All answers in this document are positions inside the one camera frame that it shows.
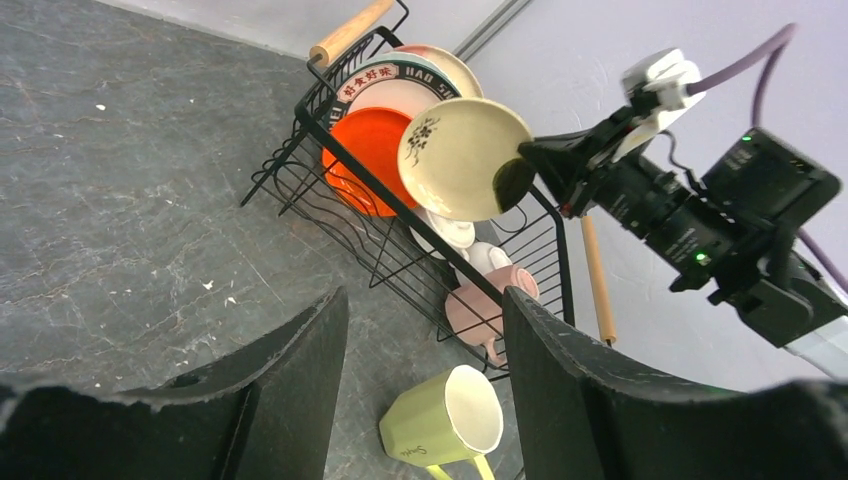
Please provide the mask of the white bowl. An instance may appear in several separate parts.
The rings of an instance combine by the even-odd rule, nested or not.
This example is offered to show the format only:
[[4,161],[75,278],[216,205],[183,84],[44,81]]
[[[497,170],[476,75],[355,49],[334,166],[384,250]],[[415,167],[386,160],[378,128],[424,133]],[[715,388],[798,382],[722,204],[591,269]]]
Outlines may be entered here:
[[503,249],[483,241],[473,243],[462,250],[461,255],[481,275],[513,264]]

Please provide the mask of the pink mug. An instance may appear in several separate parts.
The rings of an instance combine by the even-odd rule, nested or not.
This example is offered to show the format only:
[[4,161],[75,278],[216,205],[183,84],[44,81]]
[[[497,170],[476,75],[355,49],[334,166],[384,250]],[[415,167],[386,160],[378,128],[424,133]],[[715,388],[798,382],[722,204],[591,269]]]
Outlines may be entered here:
[[[534,299],[539,298],[539,288],[532,274],[518,265],[508,265],[484,275],[500,293],[506,287],[523,290]],[[466,344],[483,346],[496,366],[506,362],[495,346],[503,334],[503,316],[500,301],[492,300],[481,288],[470,283],[455,289],[445,301],[445,313],[454,333]]]

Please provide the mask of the pink and cream plate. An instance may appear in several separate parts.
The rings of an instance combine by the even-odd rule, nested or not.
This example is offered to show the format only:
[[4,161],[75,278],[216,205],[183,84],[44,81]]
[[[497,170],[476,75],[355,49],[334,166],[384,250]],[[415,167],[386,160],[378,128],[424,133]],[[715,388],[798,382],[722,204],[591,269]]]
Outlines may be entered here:
[[451,52],[424,44],[403,45],[396,47],[395,51],[418,55],[434,63],[447,75],[462,97],[482,98],[484,96],[482,87],[472,70]]

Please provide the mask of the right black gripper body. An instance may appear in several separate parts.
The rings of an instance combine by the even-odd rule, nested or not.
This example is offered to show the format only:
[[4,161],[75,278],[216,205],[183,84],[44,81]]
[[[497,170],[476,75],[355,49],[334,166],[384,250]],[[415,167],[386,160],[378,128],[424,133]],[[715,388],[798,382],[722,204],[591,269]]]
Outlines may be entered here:
[[750,129],[692,186],[631,153],[604,169],[593,201],[678,274],[673,292],[786,288],[800,228],[840,192],[819,163]]

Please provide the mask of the yellow green mug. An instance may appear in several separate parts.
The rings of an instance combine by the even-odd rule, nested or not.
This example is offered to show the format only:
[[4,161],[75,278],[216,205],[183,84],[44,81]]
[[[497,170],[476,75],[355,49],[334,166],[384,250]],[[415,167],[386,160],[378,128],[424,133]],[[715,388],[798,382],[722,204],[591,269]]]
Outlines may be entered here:
[[403,392],[378,423],[385,453],[449,480],[443,466],[466,461],[493,480],[486,455],[500,444],[504,415],[485,374],[459,365]]

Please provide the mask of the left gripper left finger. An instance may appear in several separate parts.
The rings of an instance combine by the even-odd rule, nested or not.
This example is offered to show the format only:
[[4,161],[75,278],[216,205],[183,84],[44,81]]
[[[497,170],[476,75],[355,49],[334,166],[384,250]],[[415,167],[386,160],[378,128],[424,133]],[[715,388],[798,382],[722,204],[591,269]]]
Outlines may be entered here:
[[319,479],[347,344],[336,287],[279,328],[156,388],[1,378],[5,479]]

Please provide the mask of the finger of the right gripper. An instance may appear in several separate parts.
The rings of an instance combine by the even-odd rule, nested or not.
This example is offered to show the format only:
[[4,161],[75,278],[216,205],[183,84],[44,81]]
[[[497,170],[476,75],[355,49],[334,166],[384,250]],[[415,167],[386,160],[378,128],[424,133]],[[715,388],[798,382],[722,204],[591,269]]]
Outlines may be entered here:
[[536,170],[563,216],[584,216],[597,190],[588,186],[592,170],[615,152],[628,133],[628,129],[586,130],[542,136],[521,143],[518,153]]

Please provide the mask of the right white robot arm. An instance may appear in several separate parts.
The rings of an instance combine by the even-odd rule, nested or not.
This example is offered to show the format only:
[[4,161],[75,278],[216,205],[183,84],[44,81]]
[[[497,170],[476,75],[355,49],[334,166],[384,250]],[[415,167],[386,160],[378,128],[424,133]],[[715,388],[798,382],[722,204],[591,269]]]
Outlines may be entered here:
[[846,304],[793,248],[840,181],[762,128],[752,128],[701,178],[681,182],[635,144],[636,130],[520,145],[567,218],[600,208],[676,271],[674,292],[708,283],[714,305],[776,347],[844,317]]

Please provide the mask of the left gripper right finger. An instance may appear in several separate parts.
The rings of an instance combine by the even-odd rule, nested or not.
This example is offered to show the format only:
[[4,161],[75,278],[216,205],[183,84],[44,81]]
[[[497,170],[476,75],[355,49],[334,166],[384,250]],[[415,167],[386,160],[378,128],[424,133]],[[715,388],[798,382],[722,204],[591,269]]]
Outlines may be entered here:
[[530,479],[843,479],[847,386],[751,393],[644,365],[503,295],[506,353]]

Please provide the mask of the black wire dish rack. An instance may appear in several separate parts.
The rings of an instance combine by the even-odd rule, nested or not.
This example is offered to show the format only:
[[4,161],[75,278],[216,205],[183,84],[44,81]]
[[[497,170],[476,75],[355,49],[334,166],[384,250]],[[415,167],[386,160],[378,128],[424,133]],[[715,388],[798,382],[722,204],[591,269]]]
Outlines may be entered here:
[[[295,106],[292,134],[252,174],[253,186],[244,199],[250,201],[263,190],[280,202],[282,213],[294,211],[317,225],[369,272],[370,287],[387,285],[435,326],[437,341],[457,340],[458,334],[449,328],[444,302],[458,288],[458,277],[450,261],[439,259],[441,249],[424,248],[414,241],[417,231],[411,209],[404,208],[398,217],[360,213],[355,208],[357,200],[340,197],[330,183],[333,173],[320,164],[321,148],[336,150],[340,146],[330,139],[324,121],[331,89],[341,85],[344,75],[400,43],[394,29],[374,21],[328,66],[319,66],[319,55],[311,56],[306,65],[316,82]],[[541,288],[541,304],[574,326],[564,218],[537,187],[532,187],[514,210],[520,216],[516,226],[487,220],[477,223],[478,233],[529,267]]]

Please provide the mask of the cream plate with black spot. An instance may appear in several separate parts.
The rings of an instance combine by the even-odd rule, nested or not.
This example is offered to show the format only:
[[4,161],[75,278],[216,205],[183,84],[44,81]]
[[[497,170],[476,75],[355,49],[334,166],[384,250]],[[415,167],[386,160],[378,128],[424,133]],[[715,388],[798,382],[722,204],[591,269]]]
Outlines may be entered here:
[[508,107],[483,98],[442,101],[401,136],[397,164],[407,192],[425,209],[460,221],[493,219],[531,190],[535,168],[519,154],[533,139]]

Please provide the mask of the orange plate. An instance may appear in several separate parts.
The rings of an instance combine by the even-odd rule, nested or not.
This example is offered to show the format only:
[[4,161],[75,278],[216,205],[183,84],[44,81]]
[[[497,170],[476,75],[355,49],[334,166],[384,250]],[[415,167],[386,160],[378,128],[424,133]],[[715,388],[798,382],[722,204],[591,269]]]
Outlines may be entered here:
[[[357,110],[342,118],[331,130],[332,136],[406,207],[418,203],[401,181],[397,155],[401,137],[411,117],[385,107]],[[322,151],[324,178],[335,193],[362,214],[394,217],[396,212],[364,181],[353,174],[328,149]]]

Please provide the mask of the white cup with handle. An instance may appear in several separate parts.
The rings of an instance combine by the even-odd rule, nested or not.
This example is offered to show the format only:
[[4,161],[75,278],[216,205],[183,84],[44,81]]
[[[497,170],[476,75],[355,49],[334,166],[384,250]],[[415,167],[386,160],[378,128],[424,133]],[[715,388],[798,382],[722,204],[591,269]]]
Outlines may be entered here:
[[[413,213],[427,226],[429,226],[453,250],[457,251],[461,255],[466,256],[465,251],[475,242],[476,230],[475,225],[472,222],[451,220],[434,214],[422,207],[414,208]],[[410,233],[414,241],[422,248],[423,251],[437,260],[445,260],[442,253],[436,250],[416,230],[410,228]]]

